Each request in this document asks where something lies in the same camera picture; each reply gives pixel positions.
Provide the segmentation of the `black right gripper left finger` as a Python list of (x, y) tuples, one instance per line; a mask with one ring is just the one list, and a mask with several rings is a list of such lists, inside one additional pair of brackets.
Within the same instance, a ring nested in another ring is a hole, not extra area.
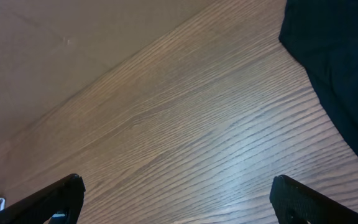
[(0, 224), (76, 224), (84, 196), (83, 179), (70, 174), (0, 211)]

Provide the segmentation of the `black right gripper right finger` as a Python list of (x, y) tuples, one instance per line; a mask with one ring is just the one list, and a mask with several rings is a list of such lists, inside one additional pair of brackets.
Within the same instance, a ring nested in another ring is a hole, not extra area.
[(270, 203), (279, 224), (358, 224), (358, 213), (287, 175), (274, 177)]

